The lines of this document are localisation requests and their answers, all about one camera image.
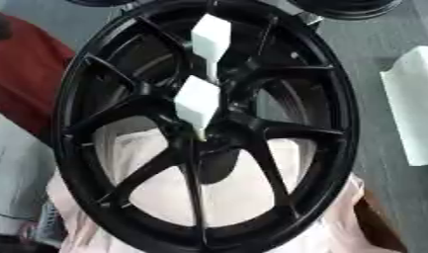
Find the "gray floor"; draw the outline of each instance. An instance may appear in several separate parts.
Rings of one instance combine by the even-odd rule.
[[[2,10],[41,26],[73,48],[116,15],[113,9],[76,7],[62,0],[5,0]],[[428,45],[428,0],[404,1],[371,21],[326,20],[320,33],[357,91],[362,139],[355,170],[381,200],[410,252],[428,253],[428,166],[407,165],[379,75],[406,51]]]

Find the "pink cloth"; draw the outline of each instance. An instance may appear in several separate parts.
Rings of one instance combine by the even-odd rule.
[[[111,136],[110,132],[108,137],[107,131],[102,132],[97,134],[101,146],[110,142],[113,149],[104,150],[98,147],[98,151],[113,183],[120,183],[166,146],[166,141],[156,129],[119,137]],[[269,145],[286,185],[292,190],[301,174],[299,147],[294,141],[283,139],[272,140]],[[69,232],[60,253],[142,252],[124,244],[96,225],[77,206],[58,173],[51,179],[47,192],[61,213]],[[203,186],[203,195],[210,226],[240,222],[268,210],[273,205],[272,192],[264,175],[246,152],[240,153],[237,165],[229,177],[217,184]],[[249,195],[252,196],[251,200],[246,198]],[[349,208],[363,196],[362,180],[352,175],[340,196],[322,218],[297,238],[269,252],[395,252],[373,246],[365,238],[354,210]],[[177,168],[169,168],[145,182],[132,193],[130,201],[158,218],[183,225],[194,223],[184,179]]]

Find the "brown fabric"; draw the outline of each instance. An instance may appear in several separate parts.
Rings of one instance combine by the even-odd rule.
[[[375,246],[407,253],[397,233],[385,219],[374,196],[366,191],[365,197],[355,205],[355,214],[366,238]]]
[[[74,53],[25,21],[0,13],[0,22],[0,113],[39,136],[48,127],[56,89]],[[12,35],[2,40],[6,24]]]

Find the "white block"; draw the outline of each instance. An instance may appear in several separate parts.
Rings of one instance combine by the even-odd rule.
[[[205,14],[192,29],[193,51],[206,61],[219,62],[230,46],[232,24]]]
[[[382,79],[409,164],[427,165],[428,46],[406,53]]]
[[[174,99],[177,115],[190,123],[201,140],[219,107],[219,88],[191,75]]]

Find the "wheel spoke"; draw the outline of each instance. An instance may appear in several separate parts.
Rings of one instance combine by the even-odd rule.
[[[137,22],[145,26],[155,37],[160,39],[165,45],[169,46],[171,48],[170,51],[176,52],[177,69],[172,78],[170,78],[169,81],[165,84],[165,86],[178,88],[174,86],[176,84],[181,86],[183,82],[186,81],[187,77],[190,74],[190,69],[192,67],[189,55],[186,52],[186,48],[170,34],[165,33],[162,29],[156,26],[153,22],[139,16],[135,19]]]
[[[85,56],[85,60],[89,63],[89,65],[97,65],[99,67],[104,68],[105,70],[107,70],[108,72],[115,74],[120,81],[122,82],[122,84],[129,90],[129,91],[133,91],[136,86],[137,86],[137,82],[135,80],[133,80],[133,78],[127,74],[124,74],[121,70],[119,70],[116,66],[114,66],[113,64],[109,63],[108,61],[94,55],[91,53],[86,54]]]
[[[261,134],[268,140],[276,138],[304,138],[322,143],[344,137],[344,132],[340,130],[296,123],[268,121],[244,113],[230,113],[229,118],[232,122],[250,129],[254,134]]]
[[[292,213],[297,213],[267,141],[263,137],[254,136],[244,148],[264,172],[274,192],[276,206],[289,208]]]
[[[263,33],[260,36],[260,41],[258,42],[257,46],[257,56],[261,56],[264,52],[264,49],[268,46],[268,43],[270,42],[271,33],[274,29],[274,27],[278,24],[278,17],[273,16],[271,20],[269,21],[266,29],[263,31]]]
[[[286,77],[291,79],[313,79],[318,76],[328,75],[333,71],[332,65],[316,65],[316,66],[269,66],[260,67],[254,73],[253,77],[270,78]]]
[[[305,138],[316,142],[333,141],[344,135],[340,130],[273,121],[264,121],[263,131],[267,139]]]
[[[159,115],[172,116],[173,111],[174,107],[171,102],[151,96],[128,96],[114,106],[69,126],[64,133],[73,137],[82,137],[93,133],[99,127],[132,116],[147,116],[154,120],[154,118],[158,119]]]
[[[98,203],[106,208],[112,207],[113,205],[122,208],[130,206],[128,198],[136,187],[167,168],[176,165],[174,158],[174,153],[171,148],[164,149],[161,153],[125,178],[110,194],[98,200]]]
[[[182,171],[186,179],[189,194],[191,197],[192,208],[195,217],[195,231],[197,233],[201,247],[207,247],[207,224],[203,208],[203,194],[200,182],[200,150],[195,139],[189,139],[184,151],[184,163]]]

